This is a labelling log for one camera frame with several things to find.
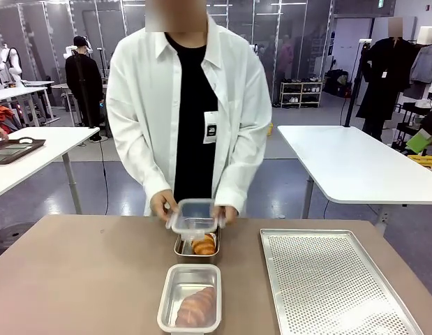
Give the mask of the person's right hand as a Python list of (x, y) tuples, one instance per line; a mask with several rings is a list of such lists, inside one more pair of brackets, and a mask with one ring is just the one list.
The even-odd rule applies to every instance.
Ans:
[(170, 189), (157, 192), (150, 200), (152, 213), (165, 223), (171, 215), (178, 212), (178, 204), (174, 199), (173, 192)]

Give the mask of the person's left hand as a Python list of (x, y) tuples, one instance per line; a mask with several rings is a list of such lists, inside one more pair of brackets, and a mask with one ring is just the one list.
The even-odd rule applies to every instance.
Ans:
[(219, 220), (220, 226), (226, 226), (233, 224), (239, 213), (231, 206), (215, 206), (214, 207), (214, 217)]

